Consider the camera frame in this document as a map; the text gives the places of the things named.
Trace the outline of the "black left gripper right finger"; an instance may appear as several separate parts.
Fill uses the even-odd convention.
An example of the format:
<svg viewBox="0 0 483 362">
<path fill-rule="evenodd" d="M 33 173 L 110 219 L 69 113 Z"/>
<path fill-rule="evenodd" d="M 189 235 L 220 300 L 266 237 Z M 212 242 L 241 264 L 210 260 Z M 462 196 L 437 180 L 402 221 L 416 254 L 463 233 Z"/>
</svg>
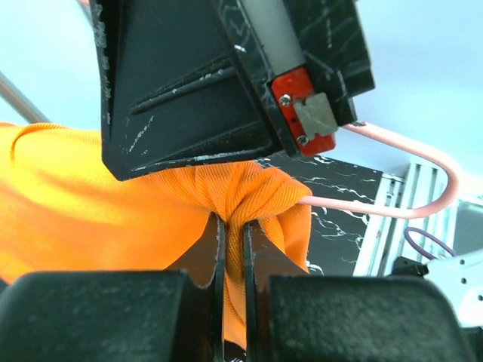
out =
<svg viewBox="0 0 483 362">
<path fill-rule="evenodd" d="M 306 273 L 261 225 L 244 228 L 249 361 L 476 361 L 475 257 L 397 258 L 381 278 Z"/>
</svg>

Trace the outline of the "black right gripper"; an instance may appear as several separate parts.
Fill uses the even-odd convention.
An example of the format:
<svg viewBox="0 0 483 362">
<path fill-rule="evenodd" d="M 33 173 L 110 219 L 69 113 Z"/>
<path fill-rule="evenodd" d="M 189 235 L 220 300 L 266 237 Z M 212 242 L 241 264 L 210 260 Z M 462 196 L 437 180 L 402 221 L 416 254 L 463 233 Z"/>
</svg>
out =
<svg viewBox="0 0 483 362">
<path fill-rule="evenodd" d="M 354 1 L 92 1 L 119 180 L 335 147 L 374 88 Z"/>
</svg>

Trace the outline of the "orange trousers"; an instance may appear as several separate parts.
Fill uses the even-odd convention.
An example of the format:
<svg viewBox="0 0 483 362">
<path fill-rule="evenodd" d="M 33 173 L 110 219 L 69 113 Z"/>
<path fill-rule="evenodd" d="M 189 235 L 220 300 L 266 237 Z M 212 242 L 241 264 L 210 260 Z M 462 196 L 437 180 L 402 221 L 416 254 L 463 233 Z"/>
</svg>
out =
<svg viewBox="0 0 483 362">
<path fill-rule="evenodd" d="M 210 164 L 116 180 L 100 157 L 100 133 L 55 124 L 1 125 L 1 277 L 36 271 L 163 269 L 225 222 L 224 336 L 245 346 L 243 228 L 304 267 L 311 191 L 255 161 Z"/>
</svg>

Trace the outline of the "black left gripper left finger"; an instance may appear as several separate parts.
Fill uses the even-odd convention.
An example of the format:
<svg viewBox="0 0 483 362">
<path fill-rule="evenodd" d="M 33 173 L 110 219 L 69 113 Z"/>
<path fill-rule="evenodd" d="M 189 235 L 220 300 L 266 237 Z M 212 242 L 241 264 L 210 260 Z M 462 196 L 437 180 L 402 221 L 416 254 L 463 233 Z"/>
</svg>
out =
<svg viewBox="0 0 483 362">
<path fill-rule="evenodd" d="M 50 271 L 1 294 L 3 361 L 222 361 L 225 228 L 163 271 Z"/>
</svg>

